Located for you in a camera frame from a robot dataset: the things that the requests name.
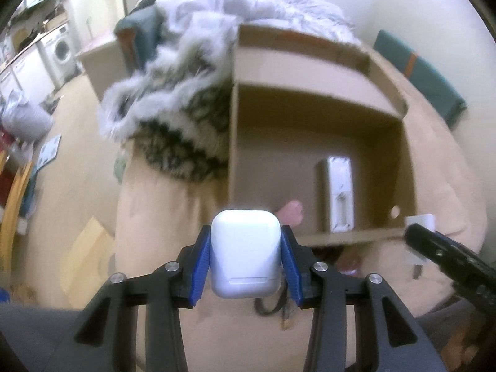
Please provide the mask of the white battery charger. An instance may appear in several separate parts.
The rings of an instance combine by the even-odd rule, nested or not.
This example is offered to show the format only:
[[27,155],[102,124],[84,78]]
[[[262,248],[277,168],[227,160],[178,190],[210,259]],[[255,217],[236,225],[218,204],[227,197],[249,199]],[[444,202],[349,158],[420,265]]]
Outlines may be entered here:
[[344,233],[354,229],[355,206],[352,163],[348,157],[329,156],[321,161],[324,184],[325,230]]

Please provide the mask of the white earbuds case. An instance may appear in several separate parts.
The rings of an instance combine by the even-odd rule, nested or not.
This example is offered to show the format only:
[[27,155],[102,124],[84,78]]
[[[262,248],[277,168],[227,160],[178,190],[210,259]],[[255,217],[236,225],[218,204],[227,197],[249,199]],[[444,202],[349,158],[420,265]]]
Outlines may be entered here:
[[211,223],[211,286],[223,299],[262,298],[281,285],[281,224],[261,210],[224,210]]

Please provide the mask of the white power adapter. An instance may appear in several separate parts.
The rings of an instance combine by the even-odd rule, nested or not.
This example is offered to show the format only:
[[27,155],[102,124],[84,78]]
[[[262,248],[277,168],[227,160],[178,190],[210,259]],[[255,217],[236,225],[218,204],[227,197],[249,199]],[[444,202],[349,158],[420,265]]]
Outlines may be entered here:
[[[436,216],[431,213],[407,216],[404,218],[405,230],[408,230],[412,225],[418,224],[424,229],[431,232],[436,230]],[[422,244],[422,234],[418,234],[417,230],[405,234],[406,255],[405,261],[407,265],[413,267],[412,278],[414,281],[419,280],[422,275],[424,266],[428,263],[428,259],[420,251]]]

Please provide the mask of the beige bed blanket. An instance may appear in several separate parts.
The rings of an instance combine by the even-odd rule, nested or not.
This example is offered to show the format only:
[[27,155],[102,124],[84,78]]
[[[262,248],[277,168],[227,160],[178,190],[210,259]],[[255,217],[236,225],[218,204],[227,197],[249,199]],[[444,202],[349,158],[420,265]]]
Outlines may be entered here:
[[[377,52],[372,65],[408,103],[407,138],[414,152],[415,203],[436,218],[436,226],[471,250],[480,250],[488,218],[483,188],[445,122],[416,88]],[[227,200],[225,180],[189,183],[152,169],[135,150],[124,172],[118,201],[116,262],[129,276],[141,276],[192,244],[203,224]],[[361,244],[347,255],[365,258],[366,270],[383,275],[408,309],[423,316],[451,295],[448,279],[434,266],[415,281],[396,239]],[[188,364],[193,371],[299,371],[308,345],[312,314],[299,311],[283,330],[274,317],[256,316],[246,300],[204,295],[197,310],[182,314]]]

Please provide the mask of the wooden stair railing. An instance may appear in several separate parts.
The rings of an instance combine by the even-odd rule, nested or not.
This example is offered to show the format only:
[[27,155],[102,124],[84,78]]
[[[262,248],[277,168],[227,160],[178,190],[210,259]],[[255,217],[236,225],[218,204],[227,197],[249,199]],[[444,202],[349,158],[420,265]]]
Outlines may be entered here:
[[7,196],[1,220],[1,285],[10,284],[12,270],[13,240],[16,235],[19,211],[29,179],[33,163],[28,161],[19,167],[13,178],[13,184]]

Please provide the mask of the pink small toy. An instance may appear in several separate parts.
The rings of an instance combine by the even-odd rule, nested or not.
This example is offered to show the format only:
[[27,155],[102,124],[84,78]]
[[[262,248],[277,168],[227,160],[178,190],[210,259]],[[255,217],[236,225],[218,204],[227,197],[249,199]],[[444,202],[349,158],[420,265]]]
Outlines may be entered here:
[[281,225],[295,228],[303,221],[303,204],[297,200],[289,201],[277,210],[275,215]]

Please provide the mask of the teal cushion orange stripe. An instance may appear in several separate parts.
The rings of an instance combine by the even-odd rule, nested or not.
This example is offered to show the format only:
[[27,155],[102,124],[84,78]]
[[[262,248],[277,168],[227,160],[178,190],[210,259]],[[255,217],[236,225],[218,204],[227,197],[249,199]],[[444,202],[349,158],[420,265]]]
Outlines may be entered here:
[[466,101],[433,65],[384,29],[373,48],[419,90],[450,129],[457,123],[467,109]]

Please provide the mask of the grey stuffed bag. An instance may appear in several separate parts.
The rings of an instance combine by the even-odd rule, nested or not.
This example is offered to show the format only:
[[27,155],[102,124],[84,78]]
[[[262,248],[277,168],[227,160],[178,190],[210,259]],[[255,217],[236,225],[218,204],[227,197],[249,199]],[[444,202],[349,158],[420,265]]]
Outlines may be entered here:
[[23,91],[13,89],[1,116],[2,126],[28,144],[40,140],[53,126],[53,117],[39,104],[31,103]]

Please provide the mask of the patterned fluffy fringe blanket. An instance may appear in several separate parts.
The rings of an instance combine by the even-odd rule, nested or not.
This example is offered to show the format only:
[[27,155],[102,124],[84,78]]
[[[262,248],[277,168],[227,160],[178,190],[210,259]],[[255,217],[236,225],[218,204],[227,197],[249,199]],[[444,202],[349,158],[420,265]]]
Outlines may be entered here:
[[133,141],[150,166],[177,179],[225,176],[233,47],[211,39],[159,46],[143,71],[104,92],[101,134]]

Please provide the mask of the brown cardboard box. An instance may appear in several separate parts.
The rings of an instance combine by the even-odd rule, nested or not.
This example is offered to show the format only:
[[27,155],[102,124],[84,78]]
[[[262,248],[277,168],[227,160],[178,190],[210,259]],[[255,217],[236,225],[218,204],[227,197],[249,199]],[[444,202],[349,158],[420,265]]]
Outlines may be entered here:
[[[363,46],[244,24],[234,52],[229,203],[303,204],[295,234],[323,247],[394,238],[417,210],[408,104]],[[321,161],[352,163],[355,226],[325,229]]]

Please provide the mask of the white washing machine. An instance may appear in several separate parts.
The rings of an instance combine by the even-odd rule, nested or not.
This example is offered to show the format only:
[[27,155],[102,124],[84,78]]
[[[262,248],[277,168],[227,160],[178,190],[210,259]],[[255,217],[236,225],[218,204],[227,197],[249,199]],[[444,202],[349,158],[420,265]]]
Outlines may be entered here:
[[47,32],[39,41],[39,49],[57,89],[80,73],[68,23]]

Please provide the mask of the white crumpled duvet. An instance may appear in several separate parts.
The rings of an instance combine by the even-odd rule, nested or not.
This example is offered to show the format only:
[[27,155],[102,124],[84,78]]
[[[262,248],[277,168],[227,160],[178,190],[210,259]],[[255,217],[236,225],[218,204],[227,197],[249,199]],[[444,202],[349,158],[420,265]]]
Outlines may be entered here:
[[174,34],[183,34],[195,17],[217,16],[360,45],[341,8],[325,0],[156,0],[155,5]]

